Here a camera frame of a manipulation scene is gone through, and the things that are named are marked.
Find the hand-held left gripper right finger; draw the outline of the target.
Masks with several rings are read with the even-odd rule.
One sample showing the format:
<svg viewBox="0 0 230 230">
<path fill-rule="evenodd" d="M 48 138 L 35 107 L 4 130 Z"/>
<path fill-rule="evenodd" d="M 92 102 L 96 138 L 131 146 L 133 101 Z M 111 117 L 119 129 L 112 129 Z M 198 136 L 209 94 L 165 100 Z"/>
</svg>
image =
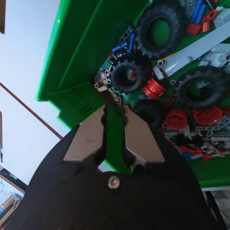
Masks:
<svg viewBox="0 0 230 230">
<path fill-rule="evenodd" d="M 131 172 L 137 166 L 165 163 L 148 124 L 126 106 L 123 106 L 123 160 Z"/>
</svg>

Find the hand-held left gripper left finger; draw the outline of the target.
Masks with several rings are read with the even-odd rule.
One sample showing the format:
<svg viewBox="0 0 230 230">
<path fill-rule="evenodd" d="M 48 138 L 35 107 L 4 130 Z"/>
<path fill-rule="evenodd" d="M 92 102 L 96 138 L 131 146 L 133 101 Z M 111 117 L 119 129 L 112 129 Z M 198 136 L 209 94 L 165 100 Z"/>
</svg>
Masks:
<svg viewBox="0 0 230 230">
<path fill-rule="evenodd" d="M 103 105 L 81 122 L 63 159 L 65 163 L 77 163 L 95 168 L 106 157 L 106 118 L 108 106 Z"/>
</svg>

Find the pile of small lego pieces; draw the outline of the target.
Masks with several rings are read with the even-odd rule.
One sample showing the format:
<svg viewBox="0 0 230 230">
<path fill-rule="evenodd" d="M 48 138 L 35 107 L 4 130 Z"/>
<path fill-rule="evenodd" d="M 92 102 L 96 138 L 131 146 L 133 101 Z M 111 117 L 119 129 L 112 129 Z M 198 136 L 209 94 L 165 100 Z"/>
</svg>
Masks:
<svg viewBox="0 0 230 230">
<path fill-rule="evenodd" d="M 229 16 L 227 16 L 227 17 L 228 17 L 228 21 L 226 19 L 224 19 L 224 21 L 223 21 L 224 24 L 230 21 L 230 17 Z M 141 57 L 145 58 L 144 56 L 142 56 L 138 52 L 138 50 L 135 46 L 135 28 L 136 27 L 129 26 L 125 30 L 125 32 L 123 33 L 122 37 L 120 38 L 120 41 L 119 41 L 120 43 L 119 43 L 118 47 L 113 48 L 112 56 L 109 60 L 110 67 L 108 69 L 111 69 L 115 60 L 117 60 L 119 57 L 122 57 L 125 55 L 135 54 L 135 55 L 140 55 Z M 167 40 L 168 35 L 169 35 L 169 28 L 165 22 L 158 21 L 158 22 L 151 25 L 150 39 L 153 39 L 153 42 L 155 42 L 156 45 L 162 45 Z M 169 145 L 169 147 L 172 147 L 168 143 L 168 141 L 171 142 L 170 139 L 176 135 L 183 135 L 186 140 L 188 140 L 188 139 L 194 140 L 193 139 L 194 136 L 199 135 L 199 136 L 203 137 L 202 132 L 205 131 L 206 133 L 208 133 L 208 134 L 206 134 L 206 142 L 208 143 L 208 146 L 209 146 L 210 145 L 209 142 L 213 141 L 213 137 L 212 137 L 213 132 L 220 130 L 221 128 L 223 128 L 223 126 L 226 126 L 230 123 L 230 115 L 228 113 L 227 115 L 223 115 L 223 117 L 220 119 L 220 121 L 218 121 L 217 123 L 215 123 L 213 125 L 206 125 L 206 126 L 200 125 L 192 117 L 192 110 L 181 107 L 180 104 L 178 104 L 176 102 L 176 99 L 173 95 L 173 89 L 174 89 L 174 85 L 175 85 L 176 81 L 179 79 L 179 77 L 182 74 L 184 74 L 185 72 L 187 72 L 190 69 L 193 69 L 193 68 L 196 68 L 199 66 L 214 66 L 217 68 L 221 68 L 227 74 L 229 74 L 229 72 L 230 72 L 230 44 L 221 42 L 218 45 L 216 45 L 214 48 L 212 48 L 211 50 L 209 50 L 208 52 L 206 52 L 205 54 L 200 56 L 198 59 L 191 62 L 190 64 L 188 64 L 184 68 L 182 68 L 177 73 L 174 73 L 173 75 L 171 75 L 170 77 L 168 77 L 165 80 L 158 80 L 156 77 L 153 76 L 152 68 L 156 65 L 161 67 L 163 65 L 163 62 L 167 58 L 169 58 L 170 56 L 175 54 L 175 53 L 173 54 L 173 52 L 170 55 L 168 55 L 162 59 L 159 59 L 159 60 L 151 60 L 149 58 L 145 58 L 145 59 L 151 61 L 151 64 L 152 64 L 152 66 L 150 68 L 150 74 L 148 76 L 148 80 L 151 77 L 153 77 L 161 86 L 163 86 L 164 88 L 167 89 L 167 91 L 159 99 L 156 100 L 156 101 L 159 101 L 163 104 L 165 116 L 173 108 L 183 109 L 183 110 L 185 110 L 185 112 L 188 115 L 188 121 L 187 121 L 188 124 L 186 125 L 186 127 L 184 129 L 181 129 L 181 130 L 170 129 L 165 125 L 165 122 L 163 122 L 163 124 L 160 128 L 149 127 L 155 140 L 156 140 L 156 142 L 157 142 L 157 144 L 158 144 L 158 146 L 159 146 L 159 148 L 160 148 L 160 150 L 161 150 L 161 152 L 162 152 L 162 154 L 163 154 L 163 148 L 164 147 L 167 147 L 168 145 Z M 134 73 L 134 71 L 128 70 L 127 76 L 128 76 L 128 78 L 133 80 L 133 79 L 135 79 L 136 74 Z M 194 95 L 200 95 L 200 91 L 204 90 L 206 88 L 205 86 L 208 84 L 209 83 L 202 81 L 202 82 L 197 83 L 195 86 L 192 85 L 189 88 L 189 90 L 192 93 L 194 93 Z M 119 93 L 119 91 L 114 90 L 114 87 L 111 86 L 108 90 L 102 91 L 99 94 L 101 94 L 101 93 L 104 93 L 105 97 L 106 97 L 105 100 L 109 103 L 111 102 L 112 104 L 115 104 L 114 98 L 117 96 L 120 96 L 122 98 L 123 106 L 128 107 L 132 111 L 133 111 L 134 106 L 139 101 L 151 100 L 151 98 L 148 97 L 144 93 L 142 88 L 138 92 L 135 92 L 134 94 L 126 95 L 125 93 L 122 93 L 122 94 Z"/>
</svg>

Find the green plastic bin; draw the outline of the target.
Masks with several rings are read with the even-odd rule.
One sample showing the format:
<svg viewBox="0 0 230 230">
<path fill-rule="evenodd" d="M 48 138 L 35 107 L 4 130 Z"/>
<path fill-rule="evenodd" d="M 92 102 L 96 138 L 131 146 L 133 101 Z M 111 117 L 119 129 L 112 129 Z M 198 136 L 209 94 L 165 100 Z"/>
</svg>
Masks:
<svg viewBox="0 0 230 230">
<path fill-rule="evenodd" d="M 187 16 L 186 29 L 173 54 L 224 24 L 229 7 L 219 0 L 179 0 Z M 37 91 L 38 101 L 49 101 L 58 110 L 58 119 L 72 129 L 104 104 L 108 105 L 107 148 L 103 161 L 114 171 L 131 172 L 123 160 L 122 116 L 114 111 L 105 94 L 94 88 L 100 67 L 108 69 L 113 48 L 153 0 L 61 0 L 50 36 Z M 218 106 L 223 115 L 230 112 L 230 93 Z M 213 132 L 213 141 L 194 136 L 186 140 L 176 135 L 170 140 L 195 173 L 200 187 L 230 185 L 230 124 Z"/>
</svg>

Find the red lego wheel hub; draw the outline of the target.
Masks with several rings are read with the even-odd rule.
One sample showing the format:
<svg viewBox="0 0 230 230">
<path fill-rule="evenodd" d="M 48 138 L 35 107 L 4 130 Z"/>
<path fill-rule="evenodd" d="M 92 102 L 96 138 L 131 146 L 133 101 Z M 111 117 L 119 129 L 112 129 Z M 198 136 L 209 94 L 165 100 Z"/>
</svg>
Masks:
<svg viewBox="0 0 230 230">
<path fill-rule="evenodd" d="M 223 117 L 223 111 L 215 106 L 210 109 L 204 108 L 200 111 L 194 109 L 192 110 L 192 117 L 200 125 L 213 125 Z"/>
<path fill-rule="evenodd" d="M 171 109 L 165 117 L 165 125 L 173 130 L 181 130 L 188 124 L 188 115 L 180 108 Z"/>
<path fill-rule="evenodd" d="M 153 100 L 159 99 L 167 89 L 161 86 L 153 77 L 142 87 L 144 93 Z"/>
</svg>

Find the long light grey lego panel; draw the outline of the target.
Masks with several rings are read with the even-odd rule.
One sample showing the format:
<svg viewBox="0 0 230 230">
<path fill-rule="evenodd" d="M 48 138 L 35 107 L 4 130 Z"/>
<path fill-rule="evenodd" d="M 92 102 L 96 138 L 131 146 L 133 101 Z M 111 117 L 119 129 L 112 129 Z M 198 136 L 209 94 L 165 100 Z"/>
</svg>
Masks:
<svg viewBox="0 0 230 230">
<path fill-rule="evenodd" d="M 200 56 L 223 42 L 230 36 L 230 22 L 208 33 L 191 45 L 167 58 L 161 67 L 152 68 L 153 76 L 158 80 L 165 80 L 174 73 L 198 59 Z"/>
</svg>

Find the thin brown strip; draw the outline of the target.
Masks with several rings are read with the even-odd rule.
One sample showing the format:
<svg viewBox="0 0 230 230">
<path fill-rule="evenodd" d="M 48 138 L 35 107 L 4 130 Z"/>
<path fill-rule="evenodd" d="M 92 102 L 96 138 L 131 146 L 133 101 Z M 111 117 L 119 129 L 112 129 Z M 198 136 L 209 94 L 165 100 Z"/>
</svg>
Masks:
<svg viewBox="0 0 230 230">
<path fill-rule="evenodd" d="M 7 91 L 17 102 L 19 102 L 28 112 L 30 112 L 37 120 L 39 120 L 46 128 L 48 128 L 56 137 L 58 137 L 60 140 L 63 139 L 63 137 L 56 130 L 54 130 L 47 122 L 45 122 L 39 115 L 37 115 L 31 108 L 29 108 L 23 101 L 21 101 L 7 87 L 5 87 L 2 83 L 0 83 L 0 86 L 5 91 Z"/>
</svg>

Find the large black rubber tyre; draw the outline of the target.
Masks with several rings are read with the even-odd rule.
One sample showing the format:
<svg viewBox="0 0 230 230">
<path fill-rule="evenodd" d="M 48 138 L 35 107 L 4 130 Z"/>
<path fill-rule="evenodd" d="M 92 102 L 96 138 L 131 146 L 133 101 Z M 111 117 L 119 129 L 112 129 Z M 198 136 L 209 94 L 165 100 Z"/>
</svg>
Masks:
<svg viewBox="0 0 230 230">
<path fill-rule="evenodd" d="M 200 95 L 194 95 L 189 88 L 199 82 L 209 83 Z M 199 66 L 188 70 L 176 81 L 173 95 L 181 107 L 189 110 L 210 109 L 219 105 L 230 92 L 230 77 L 221 68 Z"/>
<path fill-rule="evenodd" d="M 145 58 L 159 60 L 170 55 L 179 45 L 185 31 L 186 16 L 178 0 L 156 0 L 146 7 L 135 28 L 135 46 Z M 151 25 L 163 21 L 169 28 L 167 40 L 156 45 L 150 39 Z"/>
</svg>

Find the cluttered wooden shelf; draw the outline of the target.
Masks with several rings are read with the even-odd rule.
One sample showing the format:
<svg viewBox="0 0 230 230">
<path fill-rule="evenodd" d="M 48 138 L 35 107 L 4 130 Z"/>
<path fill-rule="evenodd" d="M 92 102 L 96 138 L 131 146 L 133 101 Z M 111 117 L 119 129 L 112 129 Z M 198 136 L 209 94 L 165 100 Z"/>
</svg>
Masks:
<svg viewBox="0 0 230 230">
<path fill-rule="evenodd" d="M 5 230 L 11 223 L 21 203 L 27 184 L 0 166 L 0 229 Z"/>
</svg>

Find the dark grey lego bracket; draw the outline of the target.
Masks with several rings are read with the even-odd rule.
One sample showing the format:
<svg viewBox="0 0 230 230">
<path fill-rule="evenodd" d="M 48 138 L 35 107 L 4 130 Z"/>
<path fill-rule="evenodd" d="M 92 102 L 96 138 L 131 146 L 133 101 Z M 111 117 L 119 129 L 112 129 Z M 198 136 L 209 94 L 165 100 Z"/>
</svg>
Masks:
<svg viewBox="0 0 230 230">
<path fill-rule="evenodd" d="M 111 87 L 110 69 L 104 70 L 103 67 L 100 67 L 99 71 L 94 77 L 94 82 L 94 88 L 97 92 L 100 93 L 102 91 L 108 90 Z"/>
</svg>

